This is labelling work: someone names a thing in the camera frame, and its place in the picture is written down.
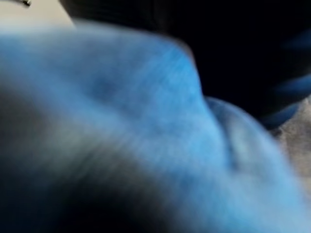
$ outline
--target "blue fabric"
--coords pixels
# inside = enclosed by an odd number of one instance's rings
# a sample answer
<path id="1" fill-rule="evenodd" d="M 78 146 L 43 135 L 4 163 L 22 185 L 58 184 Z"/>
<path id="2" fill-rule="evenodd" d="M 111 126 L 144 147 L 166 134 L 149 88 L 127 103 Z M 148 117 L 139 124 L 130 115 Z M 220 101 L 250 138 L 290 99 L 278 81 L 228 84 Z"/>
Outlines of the blue fabric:
<path id="1" fill-rule="evenodd" d="M 0 232 L 309 233 L 271 136 L 173 41 L 0 31 Z"/>

